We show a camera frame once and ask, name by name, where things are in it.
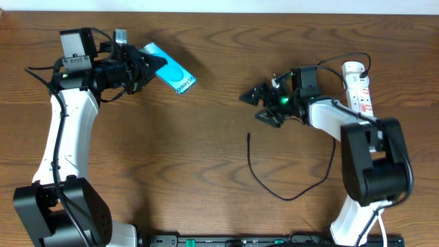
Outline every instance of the wall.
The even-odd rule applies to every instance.
[[[437,0],[1,0],[4,10],[439,14]]]

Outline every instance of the power outlet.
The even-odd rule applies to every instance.
[[[372,102],[369,94],[369,77],[360,78],[364,65],[360,62],[345,62],[342,66],[346,80],[348,107],[357,113],[373,117]]]

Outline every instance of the black bracket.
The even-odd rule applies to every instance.
[[[288,89],[287,80],[292,79],[292,92]],[[255,117],[264,123],[280,128],[288,117],[301,119],[307,123],[307,106],[310,100],[319,97],[320,87],[317,84],[316,68],[297,67],[287,73],[274,77],[273,87],[266,83],[258,84],[239,97],[239,100],[257,106],[263,100],[266,109]]]
[[[132,72],[132,81],[126,85],[129,95],[140,92],[154,78],[156,71],[167,64],[165,58],[138,51],[134,45],[122,45],[121,57]]]
[[[60,183],[74,216],[88,239],[96,246],[110,243],[110,209],[85,178]],[[65,210],[52,211],[58,197],[54,184],[15,189],[14,208],[36,247],[83,246],[84,240]]]
[[[382,119],[379,123],[408,157],[398,120]],[[352,123],[341,128],[344,187],[362,207],[378,200],[395,200],[408,186],[403,155],[380,133],[382,141],[377,128],[371,125]],[[370,148],[384,152],[385,156],[373,160]]]

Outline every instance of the wire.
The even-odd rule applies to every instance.
[[[34,78],[36,78],[39,82],[41,82],[47,88],[49,88],[49,83],[47,83],[44,79],[42,79],[37,73],[31,71],[31,69],[32,69],[32,67],[26,67],[25,71],[28,72],[30,75],[32,75]]]
[[[290,117],[290,118],[284,119],[283,121],[288,121],[288,120],[296,120],[297,122],[301,123],[302,125],[305,124],[304,122],[299,120],[297,117]]]
[[[119,99],[120,97],[122,97],[122,95],[125,94],[125,92],[126,92],[126,85],[124,83],[122,83],[122,86],[123,86],[123,90],[120,93],[116,94],[116,96],[114,96],[112,99],[100,99],[100,102],[109,103],[109,102],[113,102],[116,99]]]
[[[53,66],[50,66],[50,67],[28,67],[28,69],[31,69],[31,70],[48,70],[48,69],[53,69],[54,67]]]
[[[278,198],[279,200],[282,200],[284,202],[291,202],[301,196],[303,196],[305,193],[307,193],[308,191],[310,191],[311,189],[313,189],[314,187],[317,187],[318,185],[322,184],[329,175],[329,171],[331,170],[331,166],[332,166],[332,161],[334,159],[334,155],[335,155],[335,146],[336,146],[336,142],[335,142],[335,138],[333,138],[333,148],[332,148],[332,153],[331,153],[331,159],[329,161],[329,165],[328,165],[328,170],[324,176],[324,178],[322,180],[320,180],[319,182],[311,185],[310,187],[306,188],[304,191],[300,192],[299,194],[297,194],[296,196],[294,196],[293,198],[283,198],[278,196],[276,193],[274,193],[273,191],[271,191],[270,189],[268,189],[268,187],[266,187],[254,174],[253,172],[253,168],[252,168],[252,163],[250,162],[250,133],[247,133],[247,159],[248,159],[248,168],[250,169],[250,173],[252,174],[253,178],[266,190],[268,191],[268,193],[272,194],[272,196],[274,196],[275,198]]]
[[[339,58],[345,58],[345,57],[349,57],[349,56],[359,56],[359,55],[367,56],[367,57],[368,57],[368,60],[369,60],[368,69],[366,69],[366,70],[365,70],[363,73],[361,73],[361,75],[360,75],[360,78],[365,78],[365,77],[368,75],[369,70],[370,70],[370,65],[372,64],[372,60],[370,59],[369,54],[367,54],[366,52],[353,52],[353,53],[350,53],[350,54],[344,54],[344,55],[335,56],[335,57],[332,57],[332,58],[327,58],[327,59],[321,60],[317,65],[321,65],[322,63],[324,63],[324,62],[328,62],[328,61],[330,61],[330,60],[335,60],[335,59],[339,59]]]
[[[383,247],[387,247],[387,235],[385,234],[385,228],[381,214],[378,216],[379,228],[381,228],[381,234],[383,235]]]
[[[64,57],[61,57],[61,58],[59,58],[59,59],[57,59],[57,60],[55,61],[55,65],[54,65],[54,73],[58,73],[58,72],[60,72],[61,67],[64,66],[63,63],[62,63],[62,60],[63,60],[63,59],[64,59]]]
[[[88,240],[84,230],[80,226],[78,220],[75,218],[73,212],[71,211],[69,205],[67,204],[67,202],[65,200],[65,195],[61,191],[60,182],[58,180],[58,169],[59,169],[58,155],[59,155],[59,151],[60,151],[62,130],[64,129],[64,122],[65,122],[65,117],[66,117],[64,103],[62,103],[62,100],[61,100],[59,94],[54,90],[53,86],[50,85],[50,83],[44,81],[39,75],[37,75],[36,73],[32,72],[29,69],[29,67],[25,68],[25,70],[30,75],[32,75],[36,79],[38,79],[41,83],[43,83],[49,89],[49,92],[56,98],[56,100],[58,101],[58,103],[60,105],[60,109],[61,109],[60,110],[60,125],[58,127],[58,133],[56,135],[56,140],[55,140],[54,157],[53,157],[53,161],[51,162],[52,174],[54,176],[55,191],[56,191],[56,195],[60,199],[61,204],[62,204],[62,206],[64,207],[64,209],[65,209],[65,211],[67,213],[67,216],[72,221],[73,225],[76,227],[76,230],[78,230],[78,233],[80,234],[81,238],[84,240],[85,245],[87,247],[91,247],[92,245],[90,244],[90,241]]]
[[[293,239],[292,239],[292,237],[294,237],[294,236],[296,236],[296,235],[299,235],[299,234],[304,234],[304,235],[307,235],[309,238],[310,238],[310,240],[313,242],[313,243],[315,243],[315,241],[314,241],[314,239],[307,233],[307,232],[304,232],[304,231],[295,231],[295,232],[293,232],[289,237],[288,237],[288,242],[289,243],[292,243],[293,242]]]

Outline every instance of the white cable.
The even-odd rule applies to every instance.
[[[383,219],[381,219],[381,214],[378,215],[379,228],[381,228],[381,234],[383,235],[383,247],[387,247],[387,235],[385,234]]]

